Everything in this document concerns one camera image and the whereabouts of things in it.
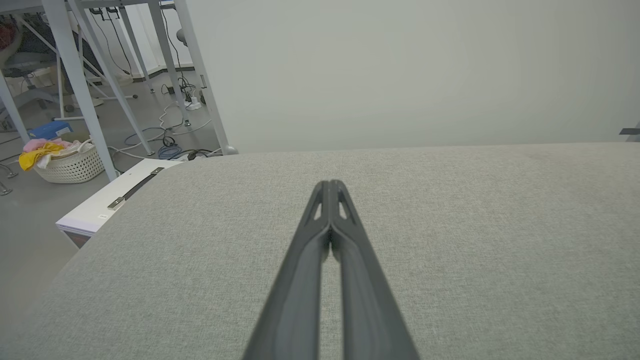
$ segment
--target yellow cloth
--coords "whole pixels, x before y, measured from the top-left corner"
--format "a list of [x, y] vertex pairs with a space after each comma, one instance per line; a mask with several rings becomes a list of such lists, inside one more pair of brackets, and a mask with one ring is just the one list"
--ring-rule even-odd
[[63, 150], [64, 148], [65, 147], [62, 145], [58, 145], [52, 142], [47, 142], [44, 144], [43, 147], [39, 148], [38, 150], [34, 150], [31, 152], [23, 152], [20, 155], [18, 162], [20, 163], [20, 167], [24, 171], [29, 171], [31, 170], [33, 165], [36, 165], [36, 163], [42, 156], [45, 156], [46, 154], [59, 154], [60, 151]]

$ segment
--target gray fabric surface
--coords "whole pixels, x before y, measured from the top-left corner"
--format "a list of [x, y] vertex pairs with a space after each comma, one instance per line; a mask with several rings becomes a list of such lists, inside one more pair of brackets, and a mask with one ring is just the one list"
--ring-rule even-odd
[[[314, 185], [343, 180], [423, 359], [640, 357], [640, 144], [247, 154], [162, 171], [2, 359], [239, 359]], [[342, 357], [339, 265], [321, 358]]]

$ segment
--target blue box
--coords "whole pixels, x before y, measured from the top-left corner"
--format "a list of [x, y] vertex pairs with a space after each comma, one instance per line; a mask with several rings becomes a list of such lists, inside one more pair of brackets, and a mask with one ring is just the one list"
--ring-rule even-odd
[[64, 133], [71, 133], [73, 129], [64, 121], [52, 121], [43, 126], [38, 126], [33, 130], [29, 130], [29, 137], [32, 139], [51, 140], [59, 137]]

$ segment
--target white wall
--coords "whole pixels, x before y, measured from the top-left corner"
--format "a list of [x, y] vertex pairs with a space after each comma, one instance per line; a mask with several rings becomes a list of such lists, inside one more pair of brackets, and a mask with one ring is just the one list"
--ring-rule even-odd
[[640, 2], [187, 0], [240, 152], [624, 141]]

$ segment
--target blue cable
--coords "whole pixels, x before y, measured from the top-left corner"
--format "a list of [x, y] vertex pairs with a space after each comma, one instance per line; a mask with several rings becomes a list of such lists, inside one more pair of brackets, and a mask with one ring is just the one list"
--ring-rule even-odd
[[[144, 133], [147, 130], [151, 130], [151, 129], [158, 129], [158, 130], [162, 130], [162, 131], [166, 131], [165, 129], [161, 128], [161, 127], [148, 127], [146, 129], [144, 129], [142, 132]], [[133, 146], [135, 145], [135, 143], [127, 143], [127, 141], [136, 136], [137, 134], [132, 134], [129, 137], [127, 137], [124, 140], [124, 144], [127, 146]], [[163, 145], [159, 150], [158, 150], [158, 159], [160, 160], [167, 160], [170, 159], [172, 157], [174, 157], [175, 155], [178, 155], [182, 152], [182, 147], [179, 147], [176, 143], [174, 143], [173, 145]]]
[[158, 159], [168, 160], [172, 158], [174, 155], [180, 154], [181, 152], [182, 152], [182, 147], [179, 147], [178, 145], [162, 146], [158, 150]]

